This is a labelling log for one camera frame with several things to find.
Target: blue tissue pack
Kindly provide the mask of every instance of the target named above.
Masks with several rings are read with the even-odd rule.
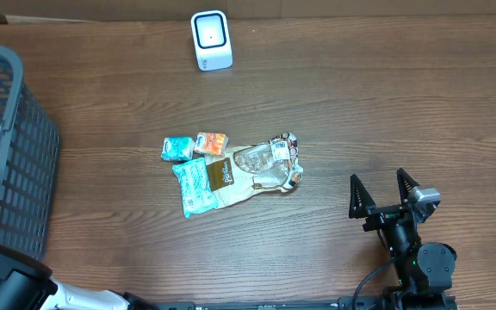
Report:
[[[171,137],[164,139],[162,159],[166,161],[191,160],[195,142],[190,137]]]
[[[219,202],[210,189],[206,161],[198,158],[173,166],[173,173],[181,185],[183,211],[186,218],[217,208]]]

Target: small package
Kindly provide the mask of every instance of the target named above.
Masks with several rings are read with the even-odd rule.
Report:
[[[223,133],[198,133],[195,152],[200,154],[223,156],[229,138]]]
[[[190,137],[174,137],[164,139],[162,159],[167,161],[191,160],[195,142]]]
[[[289,192],[303,174],[298,164],[298,139],[292,133],[256,145],[227,147],[224,158],[204,158],[217,208],[267,191]]]
[[[186,218],[189,218],[191,214],[201,214],[217,208],[219,203],[210,189],[204,158],[174,165],[173,173],[181,185],[183,211]]]

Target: plastic bag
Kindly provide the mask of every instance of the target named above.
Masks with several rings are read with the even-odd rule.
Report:
[[[204,158],[173,166],[173,173],[181,185],[183,211],[186,218],[217,208],[219,202],[210,189]]]
[[[251,146],[227,147],[225,157],[207,155],[210,188],[224,208],[266,191],[288,192],[301,181],[298,140],[292,133]]]

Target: label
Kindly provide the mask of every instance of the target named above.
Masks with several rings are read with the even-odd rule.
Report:
[[[195,209],[195,202],[193,201],[192,198],[189,197],[189,198],[185,199],[185,202],[187,203],[186,207],[189,211],[192,211]]]
[[[206,166],[212,191],[234,184],[231,159],[225,158]]]
[[[286,141],[279,141],[271,144],[273,159],[275,161],[290,159],[290,150]]]
[[[166,154],[171,150],[171,141],[166,138],[164,139],[164,147],[162,148],[162,153]]]
[[[182,158],[162,158],[165,161],[182,161]]]
[[[196,137],[196,147],[202,149],[205,145],[206,136],[204,134],[198,134],[198,137]]]

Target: cardboard box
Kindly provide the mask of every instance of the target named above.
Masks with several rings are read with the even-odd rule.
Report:
[[[0,12],[83,21],[188,20],[220,9],[229,18],[496,14],[496,0],[0,0]]]

